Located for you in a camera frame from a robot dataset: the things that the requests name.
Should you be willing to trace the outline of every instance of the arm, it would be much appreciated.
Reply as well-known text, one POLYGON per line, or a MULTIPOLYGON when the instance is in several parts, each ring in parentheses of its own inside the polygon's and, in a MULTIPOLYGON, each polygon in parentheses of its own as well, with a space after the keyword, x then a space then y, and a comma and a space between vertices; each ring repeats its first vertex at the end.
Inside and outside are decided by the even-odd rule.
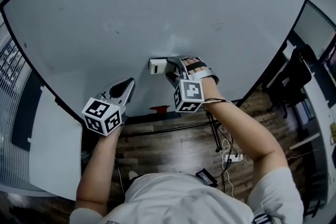
POLYGON ((105 216, 114 157, 121 128, 101 137, 77 188, 76 208, 89 208, 105 216))
MULTIPOLYGON (((196 59, 184 61, 187 66, 196 59)), ((205 67, 196 68, 198 72, 205 67)), ((202 79, 204 98, 224 99, 213 78, 202 79)), ((273 135, 259 122, 231 103, 204 104, 211 114, 228 130, 239 147, 253 160, 255 184, 270 171, 288 167, 285 154, 273 135)))

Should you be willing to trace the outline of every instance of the forearm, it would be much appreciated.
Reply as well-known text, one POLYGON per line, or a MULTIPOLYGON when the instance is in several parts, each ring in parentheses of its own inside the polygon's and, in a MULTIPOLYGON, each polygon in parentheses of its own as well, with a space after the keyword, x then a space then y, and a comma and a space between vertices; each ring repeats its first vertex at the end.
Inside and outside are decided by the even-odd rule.
POLYGON ((259 122, 231 103, 211 103, 206 108, 233 136, 239 147, 253 161, 282 149, 273 135, 259 122))
POLYGON ((77 189, 77 207, 82 207, 83 201, 106 207, 119 132, 120 128, 99 139, 77 189))

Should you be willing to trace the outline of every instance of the red object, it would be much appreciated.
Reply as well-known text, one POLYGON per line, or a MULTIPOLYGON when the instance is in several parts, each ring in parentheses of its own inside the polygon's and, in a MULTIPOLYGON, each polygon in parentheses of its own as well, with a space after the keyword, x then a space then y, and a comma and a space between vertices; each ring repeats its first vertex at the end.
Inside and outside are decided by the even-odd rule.
POLYGON ((167 109, 170 107, 170 105, 161 105, 161 106, 154 106, 152 108, 149 108, 151 110, 156 110, 157 114, 164 114, 167 113, 167 109))

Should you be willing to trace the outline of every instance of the white t-shirt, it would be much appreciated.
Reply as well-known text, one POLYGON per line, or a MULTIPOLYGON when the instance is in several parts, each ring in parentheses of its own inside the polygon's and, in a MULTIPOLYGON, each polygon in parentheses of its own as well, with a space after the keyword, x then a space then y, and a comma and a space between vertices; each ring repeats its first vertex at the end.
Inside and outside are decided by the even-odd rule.
POLYGON ((144 175, 126 192, 125 203, 105 217, 79 208, 72 212, 70 224, 298 224, 303 221, 302 215, 303 204, 290 170, 278 168, 258 182, 247 204, 192 175, 144 175))

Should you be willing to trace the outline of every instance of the sneaker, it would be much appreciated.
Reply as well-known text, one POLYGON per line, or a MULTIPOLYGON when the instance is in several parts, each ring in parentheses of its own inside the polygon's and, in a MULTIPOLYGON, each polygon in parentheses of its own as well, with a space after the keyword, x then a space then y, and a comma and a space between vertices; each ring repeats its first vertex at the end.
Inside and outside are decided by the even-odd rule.
POLYGON ((129 171, 128 172, 128 179, 132 180, 135 177, 138 177, 139 175, 135 171, 129 171))

